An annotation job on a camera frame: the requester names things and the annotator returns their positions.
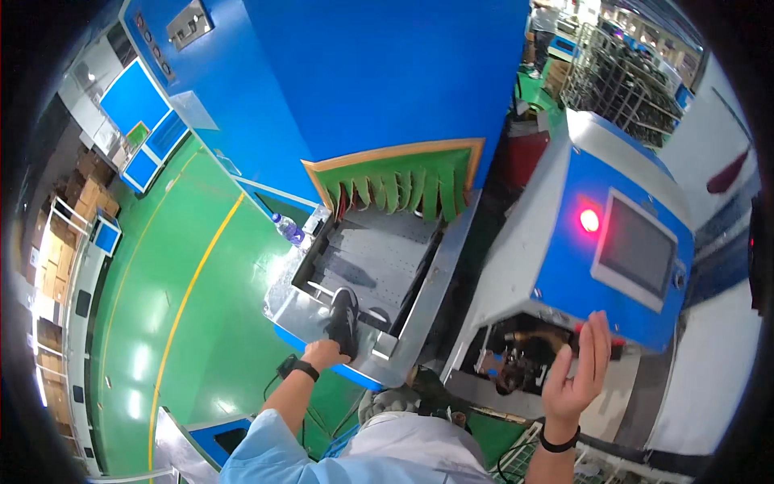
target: black wristband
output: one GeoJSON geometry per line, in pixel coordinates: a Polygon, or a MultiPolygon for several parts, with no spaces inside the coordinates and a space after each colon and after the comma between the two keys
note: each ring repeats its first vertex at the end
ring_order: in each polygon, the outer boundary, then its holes
{"type": "Polygon", "coordinates": [[[564,451],[569,451],[573,447],[575,447],[575,442],[578,440],[578,435],[581,434],[581,426],[578,425],[578,430],[575,431],[575,435],[570,439],[569,442],[561,444],[561,445],[554,445],[551,444],[546,440],[546,425],[543,424],[543,427],[540,428],[540,445],[543,446],[544,449],[546,449],[548,452],[551,452],[553,454],[561,454],[564,451]]]}
{"type": "Polygon", "coordinates": [[[302,372],[311,376],[315,382],[317,381],[318,378],[320,378],[320,373],[317,370],[315,370],[314,367],[308,362],[303,362],[301,360],[298,360],[295,363],[293,363],[293,369],[301,370],[302,372]]]}

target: metal rack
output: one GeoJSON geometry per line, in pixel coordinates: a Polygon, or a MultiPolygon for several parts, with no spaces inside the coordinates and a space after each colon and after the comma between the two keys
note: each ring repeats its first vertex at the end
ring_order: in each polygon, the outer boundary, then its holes
{"type": "Polygon", "coordinates": [[[681,118],[679,109],[668,109],[657,101],[671,99],[662,82],[646,70],[620,57],[628,48],[622,40],[594,26],[581,29],[560,98],[570,109],[593,111],[637,139],[645,148],[657,150],[664,136],[681,118]],[[655,126],[649,120],[667,117],[668,125],[655,126]]]}
{"type": "MultiPolygon", "coordinates": [[[[535,447],[538,445],[542,424],[534,423],[527,429],[500,459],[489,475],[498,484],[523,484],[535,447]]],[[[626,461],[614,455],[592,448],[582,442],[575,444],[574,484],[689,484],[693,478],[686,475],[652,469],[647,465],[626,461]]]]}

